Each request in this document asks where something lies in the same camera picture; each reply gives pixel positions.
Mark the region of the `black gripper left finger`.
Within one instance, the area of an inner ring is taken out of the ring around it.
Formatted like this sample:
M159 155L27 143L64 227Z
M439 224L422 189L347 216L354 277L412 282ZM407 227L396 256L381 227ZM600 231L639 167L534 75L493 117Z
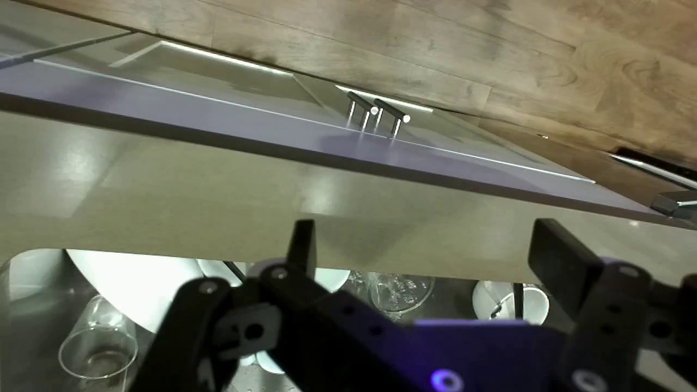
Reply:
M285 254L287 266L305 277L312 277L316 270L316 222L297 220L291 249Z

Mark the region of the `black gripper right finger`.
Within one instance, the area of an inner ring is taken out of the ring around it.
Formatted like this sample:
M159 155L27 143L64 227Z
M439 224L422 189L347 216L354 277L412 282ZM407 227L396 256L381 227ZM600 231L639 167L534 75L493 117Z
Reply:
M554 217L534 222L527 263L569 317L576 317L604 262Z

